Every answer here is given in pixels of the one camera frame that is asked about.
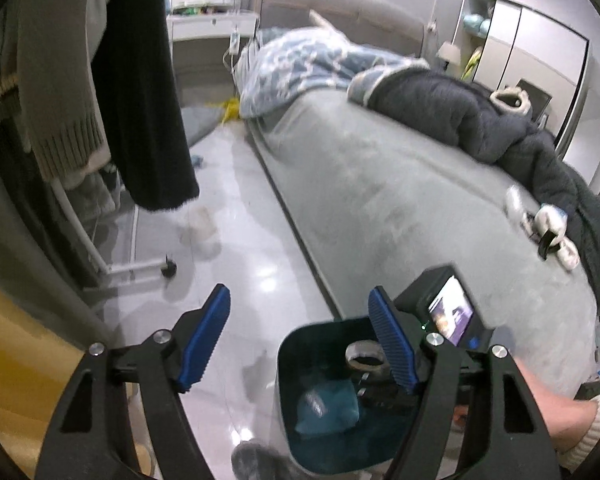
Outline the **person's right hand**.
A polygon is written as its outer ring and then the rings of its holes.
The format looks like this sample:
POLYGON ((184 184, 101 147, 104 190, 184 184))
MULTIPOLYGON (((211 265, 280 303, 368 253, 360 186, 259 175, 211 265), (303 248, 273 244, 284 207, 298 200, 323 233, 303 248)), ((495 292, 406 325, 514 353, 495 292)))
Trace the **person's right hand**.
POLYGON ((554 449, 559 453, 569 452, 594 424, 598 404, 593 400, 573 400, 554 393, 524 365, 521 358, 515 358, 515 362, 538 404, 554 449))

